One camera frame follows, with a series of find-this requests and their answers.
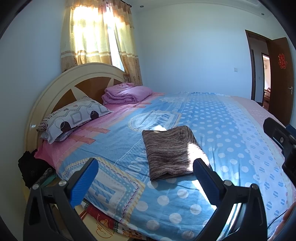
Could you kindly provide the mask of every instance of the white wall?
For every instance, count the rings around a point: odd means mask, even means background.
[[[245,29],[271,39],[286,36],[273,16],[265,20],[216,4],[170,5],[133,18],[143,83],[160,92],[250,98],[252,70]]]
[[[255,91],[255,101],[262,103],[263,100],[263,88],[264,88],[264,68],[263,68],[263,60],[262,53],[268,55],[267,43],[249,38],[249,43],[251,48],[254,51],[255,58],[255,71],[256,71],[256,91]]]
[[[22,240],[25,201],[18,159],[28,115],[44,88],[61,73],[63,0],[33,0],[0,40],[0,215]]]

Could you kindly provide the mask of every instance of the bed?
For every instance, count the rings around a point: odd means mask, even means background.
[[[34,105],[25,149],[38,148],[36,157],[66,180],[88,158],[96,158],[99,172],[85,198],[121,224],[156,240],[193,240],[216,207],[194,175],[150,181],[142,130],[187,125],[223,180],[259,185],[268,224],[292,205],[295,191],[281,170],[283,156],[262,129],[267,117],[275,117],[245,98],[153,93],[138,104],[107,105],[113,113],[85,124],[63,142],[49,145],[38,138],[36,126],[45,116],[85,95],[102,103],[104,89],[124,82],[123,74],[99,63],[64,72]]]

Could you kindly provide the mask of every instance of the curtain rod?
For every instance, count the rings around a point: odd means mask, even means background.
[[[125,1],[120,0],[121,2],[124,2],[125,4],[127,4],[128,6],[132,7],[132,5],[126,3]]]

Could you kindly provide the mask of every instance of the bed frame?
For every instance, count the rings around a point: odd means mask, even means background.
[[[85,95],[103,103],[105,88],[124,83],[124,74],[122,70],[103,63],[82,64],[62,73],[42,92],[30,113],[25,133],[25,151],[32,152],[42,143],[36,129],[50,113]]]

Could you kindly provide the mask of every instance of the door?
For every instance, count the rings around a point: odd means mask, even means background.
[[[268,111],[283,125],[290,123],[294,100],[294,70],[287,38],[267,41],[271,69]]]
[[[252,94],[251,94],[251,100],[255,100],[255,94],[256,94],[256,68],[255,68],[254,50],[251,50],[251,65],[252,65]]]

